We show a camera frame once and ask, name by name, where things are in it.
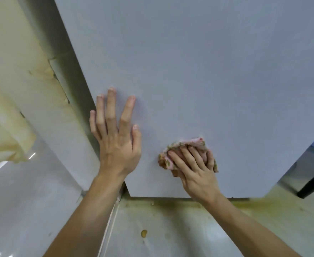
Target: person's right hand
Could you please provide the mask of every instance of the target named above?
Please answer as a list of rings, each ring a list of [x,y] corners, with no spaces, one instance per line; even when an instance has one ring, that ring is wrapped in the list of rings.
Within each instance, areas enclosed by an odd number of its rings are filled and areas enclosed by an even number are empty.
[[[187,148],[183,146],[180,149],[191,169],[174,151],[169,151],[168,155],[180,169],[178,175],[182,180],[185,191],[192,199],[202,205],[215,203],[221,193],[213,172],[214,157],[212,152],[207,152],[208,162],[205,165],[201,155],[194,147],[189,146]]]

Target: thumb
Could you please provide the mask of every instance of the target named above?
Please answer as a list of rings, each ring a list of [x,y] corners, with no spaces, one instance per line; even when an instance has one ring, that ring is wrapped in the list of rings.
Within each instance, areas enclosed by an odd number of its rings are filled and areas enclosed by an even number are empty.
[[[182,181],[182,185],[185,188],[187,185],[187,179],[185,178],[185,175],[182,172],[182,170],[177,170],[177,172],[178,172],[178,176],[180,177],[180,180]]]
[[[139,130],[139,126],[135,124],[132,127],[132,151],[135,155],[142,154],[142,133]]]

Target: person's left hand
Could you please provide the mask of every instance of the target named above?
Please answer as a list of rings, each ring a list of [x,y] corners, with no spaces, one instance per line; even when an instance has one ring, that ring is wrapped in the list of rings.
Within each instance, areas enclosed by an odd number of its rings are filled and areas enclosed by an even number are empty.
[[[106,113],[104,95],[96,98],[96,113],[91,111],[89,119],[91,133],[100,144],[100,171],[115,177],[125,177],[138,165],[141,156],[142,134],[138,125],[131,128],[131,116],[135,96],[127,99],[120,117],[119,129],[116,126],[116,90],[110,88],[107,95]]]

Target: person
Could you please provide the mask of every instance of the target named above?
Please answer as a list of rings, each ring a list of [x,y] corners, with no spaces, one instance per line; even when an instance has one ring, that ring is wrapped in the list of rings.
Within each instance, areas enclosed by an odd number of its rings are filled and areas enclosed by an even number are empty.
[[[91,111],[90,115],[90,126],[100,144],[99,173],[44,257],[98,255],[121,185],[137,167],[141,157],[141,132],[137,125],[131,128],[135,100],[133,95],[129,96],[118,128],[116,90],[108,90],[106,108],[105,96],[97,97],[96,112]],[[299,256],[274,233],[242,213],[220,193],[210,151],[206,164],[195,148],[182,147],[181,151],[188,162],[173,151],[169,151],[169,156],[180,169],[178,174],[185,191],[205,207],[245,257]]]

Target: yellow fabric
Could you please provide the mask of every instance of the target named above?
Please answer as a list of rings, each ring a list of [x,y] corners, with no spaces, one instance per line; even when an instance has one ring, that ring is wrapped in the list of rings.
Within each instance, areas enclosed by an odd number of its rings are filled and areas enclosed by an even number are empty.
[[[0,90],[0,162],[27,160],[35,139],[25,118]]]

